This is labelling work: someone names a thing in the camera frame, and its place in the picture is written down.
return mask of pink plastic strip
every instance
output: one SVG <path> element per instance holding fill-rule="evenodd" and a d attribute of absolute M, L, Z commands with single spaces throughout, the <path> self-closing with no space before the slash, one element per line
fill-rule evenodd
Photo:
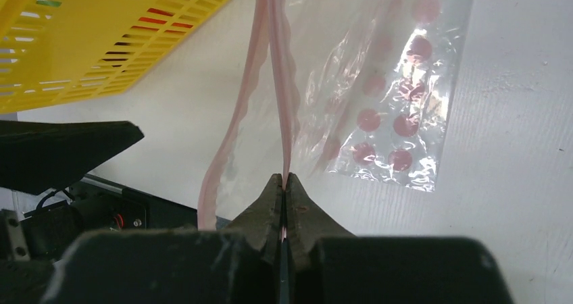
<path fill-rule="evenodd" d="M 253 27 L 251 29 L 251 41 L 249 42 L 249 51 L 247 61 L 245 62 L 239 97 L 237 98 L 227 133 L 201 185 L 199 203 L 197 205 L 197 224 L 200 230 L 215 230 L 217 189 L 230 152 L 232 151 L 232 145 L 236 140 L 239 124 L 247 115 L 249 98 L 258 85 L 259 72 L 267 58 L 269 45 L 268 20 L 267 0 L 257 0 Z"/>
<path fill-rule="evenodd" d="M 287 186 L 293 143 L 299 133 L 300 95 L 295 85 L 296 66 L 291 54 L 291 28 L 284 11 L 286 0 L 268 0 L 270 55 L 282 137 L 282 188 Z"/>

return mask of white surface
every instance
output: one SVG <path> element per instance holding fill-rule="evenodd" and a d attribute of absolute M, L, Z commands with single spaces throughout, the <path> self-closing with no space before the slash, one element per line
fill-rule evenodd
<path fill-rule="evenodd" d="M 477 238 L 517 303 L 573 303 L 569 1 L 475 0 L 435 193 L 323 176 L 303 181 L 309 194 L 357 234 Z M 234 106 L 253 2 L 234 0 L 129 93 L 20 120 L 131 120 L 145 139 L 97 174 L 195 206 Z"/>

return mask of clear plastic bag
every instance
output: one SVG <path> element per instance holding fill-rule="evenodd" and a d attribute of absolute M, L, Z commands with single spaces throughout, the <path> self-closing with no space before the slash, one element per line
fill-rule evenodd
<path fill-rule="evenodd" d="M 282 160 L 283 173 L 292 164 L 300 176 L 433 191 L 471 4 L 257 0 L 232 123 L 201 188 L 200 227 L 213 228 L 216 207 L 229 218 L 244 210 Z"/>

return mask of red dot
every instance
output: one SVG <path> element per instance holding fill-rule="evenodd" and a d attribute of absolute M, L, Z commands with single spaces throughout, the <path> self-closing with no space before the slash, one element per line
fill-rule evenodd
<path fill-rule="evenodd" d="M 394 19 L 400 13 L 400 9 L 402 9 L 402 0 L 390 0 L 388 4 L 388 17 L 390 19 Z"/>
<path fill-rule="evenodd" d="M 378 97 L 386 88 L 386 79 L 382 76 L 373 76 L 362 86 L 362 92 L 369 97 Z"/>
<path fill-rule="evenodd" d="M 394 120 L 394 130 L 399 136 L 414 136 L 419 127 L 420 117 L 418 115 L 400 115 Z"/>
<path fill-rule="evenodd" d="M 412 17 L 421 24 L 429 24 L 438 18 L 441 8 L 439 0 L 418 0 L 414 4 Z"/>
<path fill-rule="evenodd" d="M 425 62 L 432 57 L 432 44 L 424 37 L 416 36 L 410 44 L 407 55 L 408 60 L 412 63 Z"/>
<path fill-rule="evenodd" d="M 380 114 L 374 109 L 365 109 L 358 113 L 358 127 L 364 132 L 374 132 L 380 127 Z"/>
<path fill-rule="evenodd" d="M 352 151 L 354 161 L 358 164 L 373 164 L 376 159 L 376 151 L 374 150 L 374 147 L 366 142 L 355 145 Z"/>
<path fill-rule="evenodd" d="M 412 166 L 412 155 L 406 150 L 392 151 L 388 156 L 388 162 L 394 171 L 405 171 Z"/>
<path fill-rule="evenodd" d="M 329 136 L 324 144 L 324 154 L 326 158 L 328 160 L 336 159 L 339 156 L 341 147 L 342 144 L 337 138 Z"/>
<path fill-rule="evenodd" d="M 410 80 L 406 80 L 400 84 L 399 90 L 402 97 L 408 99 L 408 101 L 418 102 L 426 92 L 426 85 L 423 82 L 418 82 L 414 86 Z"/>

